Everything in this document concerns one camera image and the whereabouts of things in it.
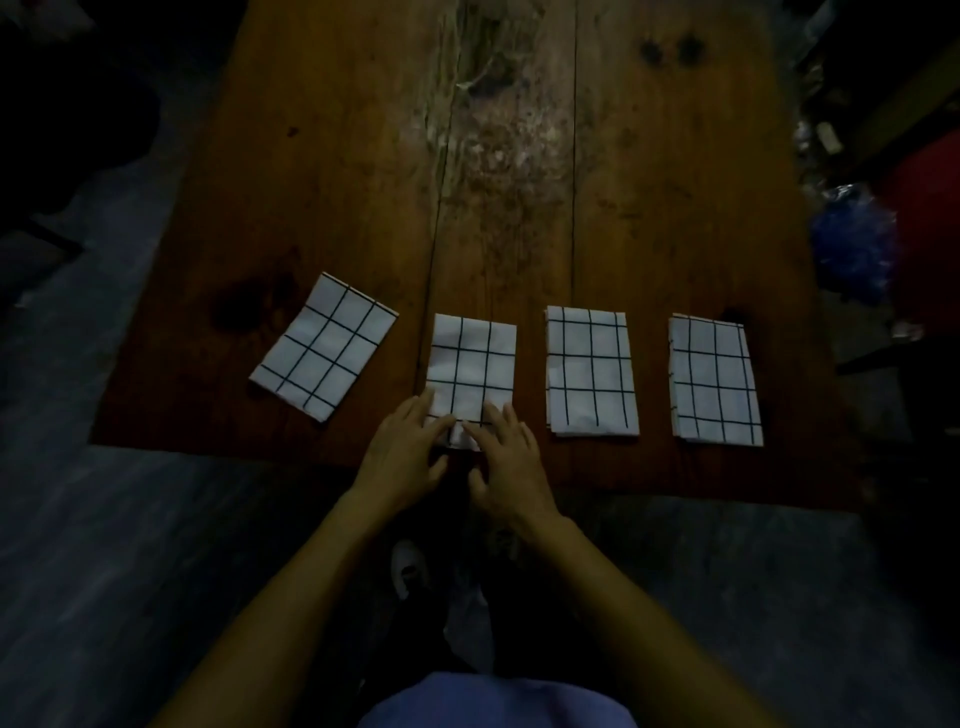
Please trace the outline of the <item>person's right hand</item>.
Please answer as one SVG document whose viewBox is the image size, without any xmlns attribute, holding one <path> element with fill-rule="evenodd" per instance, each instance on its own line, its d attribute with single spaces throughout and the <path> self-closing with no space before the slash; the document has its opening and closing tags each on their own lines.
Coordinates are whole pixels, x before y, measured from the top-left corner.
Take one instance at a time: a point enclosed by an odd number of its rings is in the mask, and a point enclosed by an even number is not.
<svg viewBox="0 0 960 728">
<path fill-rule="evenodd" d="M 492 443 L 481 452 L 486 469 L 474 467 L 467 486 L 474 505 L 529 545 L 562 519 L 548 483 L 539 445 L 508 402 L 485 401 L 482 409 Z"/>
</svg>

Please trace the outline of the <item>person's left hand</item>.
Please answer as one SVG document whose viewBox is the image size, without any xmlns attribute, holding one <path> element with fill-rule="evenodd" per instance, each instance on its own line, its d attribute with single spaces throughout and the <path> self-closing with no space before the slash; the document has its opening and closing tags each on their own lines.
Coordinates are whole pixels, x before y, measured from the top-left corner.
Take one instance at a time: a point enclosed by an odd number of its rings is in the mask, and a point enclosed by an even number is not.
<svg viewBox="0 0 960 728">
<path fill-rule="evenodd" d="M 434 447 L 426 442 L 426 416 L 435 390 L 402 401 L 378 426 L 366 450 L 350 493 L 371 518 L 386 522 L 432 491 L 443 478 L 448 458 L 430 461 Z"/>
</svg>

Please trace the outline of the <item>white checked cloth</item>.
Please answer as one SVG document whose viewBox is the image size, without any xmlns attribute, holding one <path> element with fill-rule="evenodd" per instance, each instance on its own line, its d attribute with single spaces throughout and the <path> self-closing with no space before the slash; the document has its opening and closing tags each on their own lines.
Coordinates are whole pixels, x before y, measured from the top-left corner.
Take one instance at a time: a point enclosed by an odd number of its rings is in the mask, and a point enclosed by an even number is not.
<svg viewBox="0 0 960 728">
<path fill-rule="evenodd" d="M 624 312 L 549 305 L 546 424 L 569 438 L 640 435 Z"/>
<path fill-rule="evenodd" d="M 325 423 L 398 318 L 397 311 L 322 273 L 294 321 L 248 379 Z"/>
<path fill-rule="evenodd" d="M 517 338 L 512 323 L 435 315 L 425 384 L 436 393 L 430 414 L 457 418 L 447 449 L 461 450 L 461 422 L 489 424 L 485 402 L 513 400 Z"/>
<path fill-rule="evenodd" d="M 744 325 L 675 313 L 668 342 L 674 437 L 761 448 L 762 415 Z"/>
</svg>

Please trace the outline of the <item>person's right forearm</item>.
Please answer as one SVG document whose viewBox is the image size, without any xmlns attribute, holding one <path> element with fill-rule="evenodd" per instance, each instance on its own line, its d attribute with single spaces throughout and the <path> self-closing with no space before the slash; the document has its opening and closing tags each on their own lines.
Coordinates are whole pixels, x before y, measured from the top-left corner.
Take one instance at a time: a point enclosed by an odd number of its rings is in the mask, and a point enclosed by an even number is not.
<svg viewBox="0 0 960 728">
<path fill-rule="evenodd" d="M 513 525 L 598 641 L 628 704 L 659 728 L 787 728 L 577 526 L 557 512 Z"/>
</svg>

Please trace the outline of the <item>person's left forearm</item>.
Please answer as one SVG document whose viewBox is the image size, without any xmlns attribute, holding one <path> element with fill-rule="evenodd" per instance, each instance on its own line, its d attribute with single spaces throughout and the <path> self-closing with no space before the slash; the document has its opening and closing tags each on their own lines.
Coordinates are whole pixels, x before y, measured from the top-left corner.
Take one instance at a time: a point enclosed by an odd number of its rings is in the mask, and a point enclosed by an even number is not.
<svg viewBox="0 0 960 728">
<path fill-rule="evenodd" d="M 147 728 L 283 728 L 333 608 L 367 546 L 402 509 L 370 484 L 341 496 L 222 632 Z"/>
</svg>

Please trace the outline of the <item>white shoe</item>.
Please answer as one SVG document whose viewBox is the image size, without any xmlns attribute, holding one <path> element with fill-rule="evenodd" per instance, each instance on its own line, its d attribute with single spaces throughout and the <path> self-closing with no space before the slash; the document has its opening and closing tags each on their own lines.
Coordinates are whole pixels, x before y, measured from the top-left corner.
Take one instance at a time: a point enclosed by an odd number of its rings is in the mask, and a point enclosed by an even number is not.
<svg viewBox="0 0 960 728">
<path fill-rule="evenodd" d="M 409 539 L 398 540 L 390 552 L 390 581 L 401 601 L 432 592 L 426 555 Z"/>
</svg>

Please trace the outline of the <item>pale blue shirt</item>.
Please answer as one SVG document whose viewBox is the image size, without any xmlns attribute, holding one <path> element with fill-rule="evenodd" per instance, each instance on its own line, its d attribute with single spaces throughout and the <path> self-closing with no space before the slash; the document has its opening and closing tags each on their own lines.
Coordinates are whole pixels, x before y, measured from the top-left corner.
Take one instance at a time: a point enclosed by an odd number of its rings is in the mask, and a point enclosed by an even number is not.
<svg viewBox="0 0 960 728">
<path fill-rule="evenodd" d="M 639 728 L 603 693 L 560 682 L 434 672 L 373 706 L 357 728 Z"/>
</svg>

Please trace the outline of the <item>blue plastic bag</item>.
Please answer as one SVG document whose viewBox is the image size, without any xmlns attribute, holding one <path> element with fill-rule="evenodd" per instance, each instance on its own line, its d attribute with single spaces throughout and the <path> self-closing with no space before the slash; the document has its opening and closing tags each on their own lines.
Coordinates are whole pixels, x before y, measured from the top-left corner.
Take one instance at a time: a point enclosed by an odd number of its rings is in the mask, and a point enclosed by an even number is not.
<svg viewBox="0 0 960 728">
<path fill-rule="evenodd" d="M 863 182 L 825 189 L 809 226 L 817 285 L 876 307 L 886 301 L 898 257 L 897 215 Z"/>
</svg>

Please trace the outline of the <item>dark chair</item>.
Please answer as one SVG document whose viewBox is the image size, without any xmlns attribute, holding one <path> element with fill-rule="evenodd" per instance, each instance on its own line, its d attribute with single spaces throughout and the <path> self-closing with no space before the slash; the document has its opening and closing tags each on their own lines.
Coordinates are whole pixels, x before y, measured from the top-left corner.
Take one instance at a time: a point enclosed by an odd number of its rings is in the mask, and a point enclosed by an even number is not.
<svg viewBox="0 0 960 728">
<path fill-rule="evenodd" d="M 0 237 L 84 247 L 37 222 L 66 209 L 92 176 L 144 157 L 159 96 L 112 52 L 89 5 L 0 0 Z"/>
</svg>

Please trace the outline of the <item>red plastic container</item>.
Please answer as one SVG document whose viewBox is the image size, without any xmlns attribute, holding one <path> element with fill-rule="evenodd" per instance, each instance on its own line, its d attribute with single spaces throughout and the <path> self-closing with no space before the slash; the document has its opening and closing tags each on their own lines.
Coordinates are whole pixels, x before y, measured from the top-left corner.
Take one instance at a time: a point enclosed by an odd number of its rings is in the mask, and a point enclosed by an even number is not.
<svg viewBox="0 0 960 728">
<path fill-rule="evenodd" d="M 885 184 L 897 229 L 894 309 L 928 334 L 960 334 L 960 127 L 907 155 Z"/>
</svg>

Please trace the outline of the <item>yellowish wooden plank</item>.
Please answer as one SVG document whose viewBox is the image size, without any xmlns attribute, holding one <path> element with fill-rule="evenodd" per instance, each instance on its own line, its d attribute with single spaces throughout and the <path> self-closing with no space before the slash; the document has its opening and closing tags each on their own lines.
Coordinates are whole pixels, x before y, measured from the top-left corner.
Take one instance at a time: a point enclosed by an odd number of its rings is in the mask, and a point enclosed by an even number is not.
<svg viewBox="0 0 960 728">
<path fill-rule="evenodd" d="M 960 128 L 960 35 L 933 54 L 848 135 L 853 174 L 894 164 Z"/>
</svg>

